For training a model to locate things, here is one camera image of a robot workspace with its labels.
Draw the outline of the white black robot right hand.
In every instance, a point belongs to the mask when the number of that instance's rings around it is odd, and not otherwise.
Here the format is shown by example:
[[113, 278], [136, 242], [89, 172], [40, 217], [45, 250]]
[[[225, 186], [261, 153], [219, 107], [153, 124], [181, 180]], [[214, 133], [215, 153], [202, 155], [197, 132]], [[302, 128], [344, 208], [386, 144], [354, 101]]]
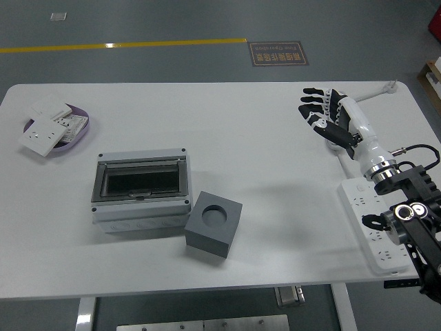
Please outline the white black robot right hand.
[[334, 89], [305, 88], [299, 112], [314, 132], [346, 150], [363, 174], [396, 163], [354, 99]]

